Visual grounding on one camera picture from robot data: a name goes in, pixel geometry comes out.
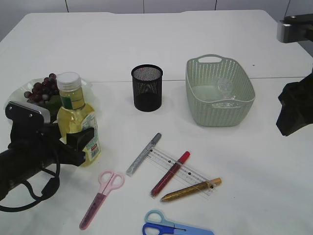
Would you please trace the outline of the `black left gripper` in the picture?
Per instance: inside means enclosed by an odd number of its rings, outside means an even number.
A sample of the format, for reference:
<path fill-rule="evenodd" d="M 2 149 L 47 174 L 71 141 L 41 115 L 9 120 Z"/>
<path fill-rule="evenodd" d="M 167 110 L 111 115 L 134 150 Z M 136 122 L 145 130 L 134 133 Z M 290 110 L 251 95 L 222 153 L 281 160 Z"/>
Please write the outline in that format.
<path fill-rule="evenodd" d="M 67 134 L 66 143 L 61 140 L 56 124 L 22 126 L 13 124 L 9 149 L 13 151 L 9 165 L 14 169 L 30 169 L 52 163 L 80 166 L 85 162 L 83 149 L 94 138 L 94 128 Z"/>

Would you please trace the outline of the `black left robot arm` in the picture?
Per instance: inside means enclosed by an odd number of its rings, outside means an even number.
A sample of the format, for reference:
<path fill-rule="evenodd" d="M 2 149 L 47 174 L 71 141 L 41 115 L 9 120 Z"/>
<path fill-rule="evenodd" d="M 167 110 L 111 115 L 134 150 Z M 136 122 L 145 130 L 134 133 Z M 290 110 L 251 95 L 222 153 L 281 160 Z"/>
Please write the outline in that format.
<path fill-rule="evenodd" d="M 63 143 L 58 124 L 23 126 L 13 124 L 8 149 L 0 154 L 0 197 L 51 164 L 80 166 L 86 160 L 83 151 L 93 139 L 94 128 L 67 134 Z"/>

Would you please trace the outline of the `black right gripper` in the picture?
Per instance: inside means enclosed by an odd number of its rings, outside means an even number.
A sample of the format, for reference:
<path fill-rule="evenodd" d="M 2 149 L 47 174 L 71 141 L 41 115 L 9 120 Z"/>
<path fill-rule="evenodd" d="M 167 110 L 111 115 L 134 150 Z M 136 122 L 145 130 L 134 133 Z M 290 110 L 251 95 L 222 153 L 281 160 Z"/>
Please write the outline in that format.
<path fill-rule="evenodd" d="M 284 86 L 278 99 L 282 105 L 276 126 L 283 136 L 313 123 L 313 74 Z"/>

